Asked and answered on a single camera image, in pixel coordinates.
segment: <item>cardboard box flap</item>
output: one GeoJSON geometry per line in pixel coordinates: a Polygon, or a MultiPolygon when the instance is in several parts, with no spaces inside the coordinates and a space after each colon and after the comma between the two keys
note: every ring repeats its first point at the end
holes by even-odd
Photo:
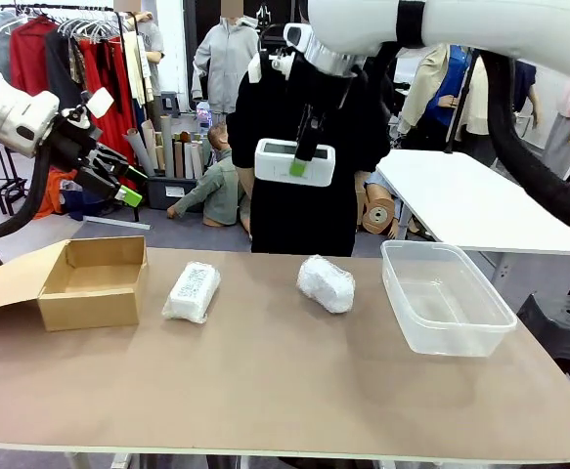
{"type": "Polygon", "coordinates": [[[52,244],[0,267],[0,307],[37,299],[67,242],[52,244]]]}

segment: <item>orange cloth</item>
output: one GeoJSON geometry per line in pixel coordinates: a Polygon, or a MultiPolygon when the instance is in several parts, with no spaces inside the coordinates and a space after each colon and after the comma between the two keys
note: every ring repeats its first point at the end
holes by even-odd
{"type": "Polygon", "coordinates": [[[54,213],[63,213],[61,211],[61,181],[73,181],[76,174],[76,171],[64,173],[58,169],[50,170],[50,174],[48,174],[48,184],[46,185],[46,193],[43,196],[41,207],[34,217],[35,220],[45,218],[54,213]]]}

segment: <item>wrapped package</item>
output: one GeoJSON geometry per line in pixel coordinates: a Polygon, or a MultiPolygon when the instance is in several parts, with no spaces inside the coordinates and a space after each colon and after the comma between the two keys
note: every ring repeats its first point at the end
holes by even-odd
{"type": "Polygon", "coordinates": [[[339,315],[354,306],[354,278],[322,256],[307,259],[297,277],[297,287],[330,313],[339,315]]]}
{"type": "Polygon", "coordinates": [[[206,310],[220,279],[219,272],[213,266],[190,262],[169,293],[163,316],[168,320],[190,320],[204,324],[206,310]]]}

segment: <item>plastic storage bin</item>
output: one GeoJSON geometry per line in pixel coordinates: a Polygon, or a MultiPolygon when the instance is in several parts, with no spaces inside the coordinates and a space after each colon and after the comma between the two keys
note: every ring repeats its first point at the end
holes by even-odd
{"type": "Polygon", "coordinates": [[[414,352],[489,357],[516,328],[517,316],[461,249],[386,241],[382,257],[384,286],[414,352]]]}

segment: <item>gray hoodie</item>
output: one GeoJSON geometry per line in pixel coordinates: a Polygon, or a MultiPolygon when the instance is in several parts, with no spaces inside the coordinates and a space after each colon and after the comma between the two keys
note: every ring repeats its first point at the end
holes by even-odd
{"type": "Polygon", "coordinates": [[[213,112],[234,112],[239,85],[247,66],[258,52],[258,34],[243,19],[230,25],[222,18],[206,34],[194,59],[194,100],[202,97],[199,80],[206,75],[208,61],[208,103],[213,112]]]}

